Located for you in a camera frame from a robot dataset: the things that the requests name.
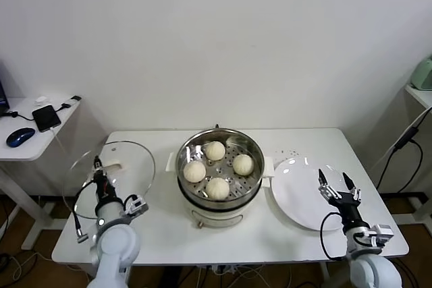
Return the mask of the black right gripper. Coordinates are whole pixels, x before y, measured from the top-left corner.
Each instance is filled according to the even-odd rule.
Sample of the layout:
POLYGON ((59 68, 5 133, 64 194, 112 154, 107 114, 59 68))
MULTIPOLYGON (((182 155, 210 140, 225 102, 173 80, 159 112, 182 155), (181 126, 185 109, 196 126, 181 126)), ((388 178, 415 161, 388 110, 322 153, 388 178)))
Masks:
POLYGON ((341 214, 344 231, 357 227, 366 227, 367 223, 363 221, 358 211, 361 201, 361 190, 354 185, 353 180, 346 173, 342 173, 342 176, 350 193, 334 190, 328 184, 322 170, 319 169, 319 192, 324 199, 329 201, 331 206, 338 209, 341 214))

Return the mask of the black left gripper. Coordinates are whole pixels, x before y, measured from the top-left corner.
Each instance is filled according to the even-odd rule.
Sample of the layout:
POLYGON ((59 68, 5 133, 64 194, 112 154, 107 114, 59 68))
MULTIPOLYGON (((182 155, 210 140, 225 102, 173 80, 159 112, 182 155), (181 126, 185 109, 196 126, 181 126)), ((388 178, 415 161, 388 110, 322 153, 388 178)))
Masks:
POLYGON ((109 182, 106 172, 103 171, 103 164, 98 155, 94 157, 93 161, 93 176, 98 177, 94 179, 94 182, 97 185, 96 195, 98 203, 112 200, 117 197, 115 188, 109 182))

